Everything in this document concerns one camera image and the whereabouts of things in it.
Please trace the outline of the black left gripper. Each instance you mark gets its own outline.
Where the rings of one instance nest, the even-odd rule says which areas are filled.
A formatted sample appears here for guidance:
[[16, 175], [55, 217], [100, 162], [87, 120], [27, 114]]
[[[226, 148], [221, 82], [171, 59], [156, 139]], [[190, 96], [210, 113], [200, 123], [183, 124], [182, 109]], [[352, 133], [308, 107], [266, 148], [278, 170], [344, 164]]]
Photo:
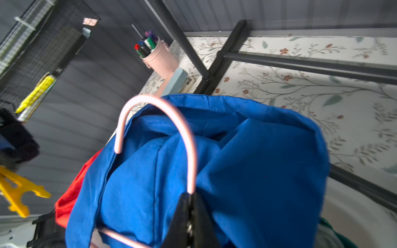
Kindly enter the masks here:
[[1, 166], [19, 169], [40, 154], [40, 146], [21, 122], [1, 109]]

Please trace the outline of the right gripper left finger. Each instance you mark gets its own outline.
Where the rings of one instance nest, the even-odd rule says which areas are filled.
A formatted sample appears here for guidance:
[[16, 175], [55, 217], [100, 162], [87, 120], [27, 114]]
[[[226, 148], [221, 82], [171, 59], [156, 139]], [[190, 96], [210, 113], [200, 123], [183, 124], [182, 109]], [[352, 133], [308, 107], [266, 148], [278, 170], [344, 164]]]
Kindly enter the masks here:
[[189, 248], [191, 237], [188, 228], [191, 226], [191, 195], [183, 193], [178, 201], [162, 248]]

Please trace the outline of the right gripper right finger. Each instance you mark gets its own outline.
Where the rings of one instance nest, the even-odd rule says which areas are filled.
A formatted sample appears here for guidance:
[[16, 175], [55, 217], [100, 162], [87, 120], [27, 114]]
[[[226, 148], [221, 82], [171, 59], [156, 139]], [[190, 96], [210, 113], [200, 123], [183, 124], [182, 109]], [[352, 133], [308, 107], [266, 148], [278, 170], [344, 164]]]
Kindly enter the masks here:
[[211, 215], [203, 199], [198, 193], [194, 193], [191, 198], [192, 247], [220, 248]]

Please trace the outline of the yellow clothespin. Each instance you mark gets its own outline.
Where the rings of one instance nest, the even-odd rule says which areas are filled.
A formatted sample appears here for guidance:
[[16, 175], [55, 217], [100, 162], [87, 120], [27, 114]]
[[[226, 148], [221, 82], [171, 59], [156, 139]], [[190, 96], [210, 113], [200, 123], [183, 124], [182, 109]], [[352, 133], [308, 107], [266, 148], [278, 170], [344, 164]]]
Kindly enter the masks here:
[[1, 193], [9, 203], [8, 209], [11, 212], [16, 212], [22, 218], [27, 218], [30, 215], [28, 206], [22, 202], [22, 197], [27, 192], [33, 192], [41, 198], [52, 196], [44, 189], [44, 186], [38, 186], [1, 166]]

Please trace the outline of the red white blue jacket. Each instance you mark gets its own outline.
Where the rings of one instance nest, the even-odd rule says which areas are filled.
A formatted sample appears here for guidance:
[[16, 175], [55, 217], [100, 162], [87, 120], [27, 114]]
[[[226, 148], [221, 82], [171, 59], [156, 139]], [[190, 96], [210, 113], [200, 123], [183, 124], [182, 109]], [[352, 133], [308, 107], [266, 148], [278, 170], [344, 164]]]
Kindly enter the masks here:
[[[330, 163], [315, 122], [292, 110], [228, 96], [165, 97], [196, 141], [196, 192], [223, 247], [311, 248]], [[87, 248], [105, 226], [158, 248], [180, 195], [187, 155], [180, 133], [148, 104], [128, 122], [121, 154], [110, 140], [88, 169], [66, 228]]]

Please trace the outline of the pink wire hanger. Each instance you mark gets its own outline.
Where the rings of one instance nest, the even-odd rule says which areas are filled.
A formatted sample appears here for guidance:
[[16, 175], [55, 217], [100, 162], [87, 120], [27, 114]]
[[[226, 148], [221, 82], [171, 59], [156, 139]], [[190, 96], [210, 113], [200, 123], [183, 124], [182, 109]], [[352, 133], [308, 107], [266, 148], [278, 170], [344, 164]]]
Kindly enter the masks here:
[[[196, 176], [197, 176], [197, 165], [198, 165], [198, 158], [197, 158], [197, 148], [196, 142], [194, 139], [194, 135], [181, 114], [181, 112], [171, 105], [166, 100], [151, 96], [151, 95], [138, 95], [136, 97], [131, 98], [122, 108], [120, 116], [118, 118], [118, 124], [116, 128], [116, 137], [114, 143], [114, 152], [116, 154], [120, 154], [123, 150], [123, 142], [124, 142], [124, 131], [125, 131], [125, 122], [127, 120], [128, 113], [131, 109], [138, 105], [139, 103], [148, 103], [151, 104], [158, 109], [162, 110], [166, 116], [172, 121], [175, 125], [177, 130], [179, 131], [187, 154], [187, 192], [192, 197], [196, 190]], [[191, 226], [188, 228], [190, 231], [191, 237], [191, 247], [192, 248], [192, 223]]]

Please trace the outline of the green jacket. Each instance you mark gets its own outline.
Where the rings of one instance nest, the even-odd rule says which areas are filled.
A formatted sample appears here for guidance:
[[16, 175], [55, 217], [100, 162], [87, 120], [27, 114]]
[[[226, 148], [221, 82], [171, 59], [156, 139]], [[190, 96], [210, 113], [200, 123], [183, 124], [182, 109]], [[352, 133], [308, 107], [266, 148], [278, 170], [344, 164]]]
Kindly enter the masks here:
[[314, 248], [358, 248], [352, 241], [336, 232], [330, 223], [321, 218], [317, 226]]

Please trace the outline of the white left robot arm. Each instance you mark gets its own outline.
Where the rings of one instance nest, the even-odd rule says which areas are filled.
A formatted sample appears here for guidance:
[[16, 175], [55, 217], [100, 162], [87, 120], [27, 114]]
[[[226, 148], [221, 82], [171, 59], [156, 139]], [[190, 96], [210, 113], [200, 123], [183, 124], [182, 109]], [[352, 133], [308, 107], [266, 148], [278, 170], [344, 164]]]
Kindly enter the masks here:
[[23, 195], [41, 198], [51, 194], [17, 174], [19, 168], [39, 155], [39, 145], [7, 109], [1, 109], [1, 197], [15, 217], [1, 217], [2, 248], [51, 248], [64, 246], [64, 230], [54, 222], [55, 213], [32, 216]]

